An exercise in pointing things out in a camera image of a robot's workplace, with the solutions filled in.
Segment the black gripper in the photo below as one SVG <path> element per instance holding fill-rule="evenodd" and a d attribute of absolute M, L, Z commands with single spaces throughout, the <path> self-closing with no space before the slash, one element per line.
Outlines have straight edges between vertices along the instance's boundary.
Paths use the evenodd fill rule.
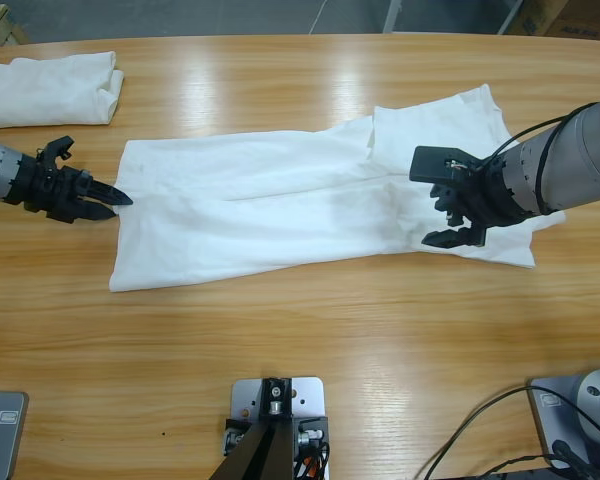
<path fill-rule="evenodd" d="M 23 204 L 32 213 L 44 211 L 53 220 L 69 224 L 76 219 L 103 221 L 116 216 L 106 205 L 133 204 L 127 194 L 95 180 L 86 170 L 58 168 L 54 160 L 47 164 L 27 155 L 22 156 L 17 166 L 16 176 L 9 181 L 9 191 L 2 201 Z"/>
<path fill-rule="evenodd" d="M 469 210 L 461 193 L 447 185 L 434 184 L 430 198 L 449 227 L 471 226 L 430 232 L 422 239 L 423 245 L 441 249 L 482 247 L 489 228 L 517 225 L 536 215 L 533 208 L 517 202 L 527 200 L 530 193 L 520 154 L 499 154 L 492 160 L 472 157 L 470 165 L 474 183 L 467 200 Z"/>

